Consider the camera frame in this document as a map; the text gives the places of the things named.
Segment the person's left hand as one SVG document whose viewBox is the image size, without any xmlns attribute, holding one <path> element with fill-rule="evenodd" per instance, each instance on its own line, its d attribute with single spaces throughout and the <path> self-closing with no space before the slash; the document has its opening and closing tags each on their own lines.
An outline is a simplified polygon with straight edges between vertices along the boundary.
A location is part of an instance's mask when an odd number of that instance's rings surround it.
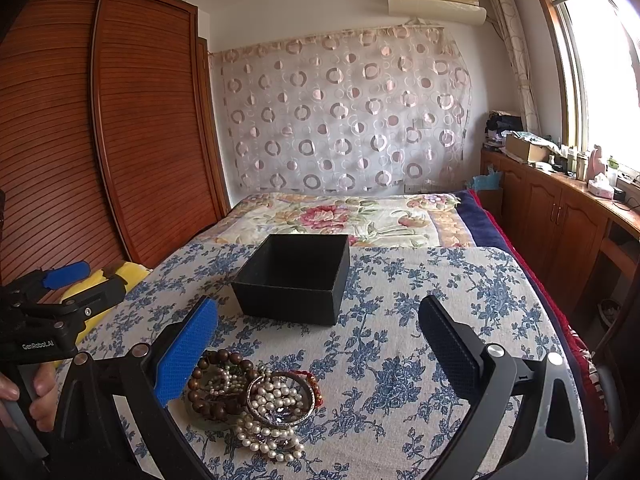
<svg viewBox="0 0 640 480">
<path fill-rule="evenodd" d="M 54 427 L 56 407 L 58 406 L 58 390 L 55 382 L 55 366 L 53 363 L 42 363 L 34 377 L 35 400 L 30 404 L 29 413 L 37 428 L 43 432 L 51 432 Z M 9 378 L 1 375 L 1 400 L 15 402 L 20 398 L 20 390 Z"/>
</svg>

